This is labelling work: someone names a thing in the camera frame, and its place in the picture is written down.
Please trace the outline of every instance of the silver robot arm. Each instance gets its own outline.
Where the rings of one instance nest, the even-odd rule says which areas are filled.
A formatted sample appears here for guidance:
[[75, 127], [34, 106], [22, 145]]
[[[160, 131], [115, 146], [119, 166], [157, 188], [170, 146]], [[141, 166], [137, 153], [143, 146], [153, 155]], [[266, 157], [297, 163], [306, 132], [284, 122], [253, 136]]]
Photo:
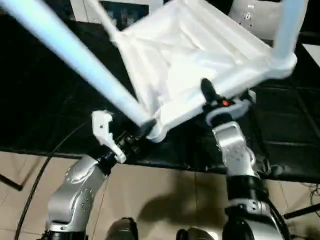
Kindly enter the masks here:
[[62, 185], [51, 196], [42, 240], [88, 239], [86, 227], [96, 193], [115, 164], [141, 152], [143, 140], [155, 125], [155, 120], [151, 120], [135, 133], [124, 131], [114, 141], [109, 133], [111, 120], [107, 112], [92, 114], [93, 133], [101, 146], [72, 165]]
[[95, 195], [108, 175], [88, 155], [67, 171], [63, 184], [51, 196], [46, 228], [52, 232], [85, 233]]
[[232, 99], [219, 96], [210, 83], [201, 83], [207, 101], [203, 107], [206, 123], [212, 127], [222, 161], [227, 167], [228, 222], [223, 240], [289, 240], [282, 217], [269, 200], [263, 181], [255, 172], [256, 157], [247, 146], [244, 134], [235, 121], [256, 101], [253, 91]]

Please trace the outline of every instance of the black tabletop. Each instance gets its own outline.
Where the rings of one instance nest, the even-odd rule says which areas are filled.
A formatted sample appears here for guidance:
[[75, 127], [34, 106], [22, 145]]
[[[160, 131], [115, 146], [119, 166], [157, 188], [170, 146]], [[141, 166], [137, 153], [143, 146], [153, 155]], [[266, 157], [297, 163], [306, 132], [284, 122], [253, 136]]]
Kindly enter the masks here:
[[[15, 20], [2, 16], [0, 23], [0, 150], [48, 155], [64, 136], [87, 121], [56, 153], [79, 158], [98, 144], [90, 123], [94, 110], [117, 113], [122, 127], [133, 127]], [[134, 95], [119, 51], [103, 28], [99, 24], [67, 24]], [[254, 113], [238, 122], [256, 153], [258, 170], [264, 178], [320, 183], [320, 68], [301, 43], [295, 53], [298, 64], [292, 76], [255, 87]], [[113, 131], [116, 135], [120, 129], [114, 127]], [[148, 144], [144, 154], [127, 163], [199, 172], [226, 171], [202, 115], [172, 129], [163, 142]]]

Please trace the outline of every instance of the tiled floor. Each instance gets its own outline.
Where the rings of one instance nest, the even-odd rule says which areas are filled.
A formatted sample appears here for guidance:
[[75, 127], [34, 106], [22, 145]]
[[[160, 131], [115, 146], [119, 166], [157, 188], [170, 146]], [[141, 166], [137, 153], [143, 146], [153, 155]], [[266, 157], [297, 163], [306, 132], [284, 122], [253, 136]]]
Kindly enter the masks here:
[[[0, 172], [25, 182], [22, 192], [0, 183], [0, 239], [14, 238], [29, 191], [44, 157], [0, 152]], [[21, 240], [35, 240], [44, 230], [50, 195], [63, 181], [75, 160], [53, 158], [47, 167], [23, 226]], [[283, 214], [309, 205], [309, 188], [300, 183], [266, 182]], [[121, 217], [137, 220], [140, 239], [174, 240], [180, 228], [191, 226], [217, 232], [219, 239], [227, 218], [225, 176], [186, 171], [117, 165], [96, 195], [87, 232], [102, 240], [110, 224]], [[314, 213], [289, 222], [292, 233], [320, 239], [320, 218]]]

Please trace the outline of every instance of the poster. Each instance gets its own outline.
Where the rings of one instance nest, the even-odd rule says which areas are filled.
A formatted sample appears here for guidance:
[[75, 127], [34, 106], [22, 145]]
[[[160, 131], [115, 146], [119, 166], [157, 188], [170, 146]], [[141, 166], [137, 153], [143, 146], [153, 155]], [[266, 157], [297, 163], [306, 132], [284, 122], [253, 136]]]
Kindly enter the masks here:
[[[86, 0], [70, 0], [74, 18], [79, 22], [101, 23]], [[112, 18], [113, 24], [123, 30], [164, 4], [164, 0], [102, 0], [101, 5]]]

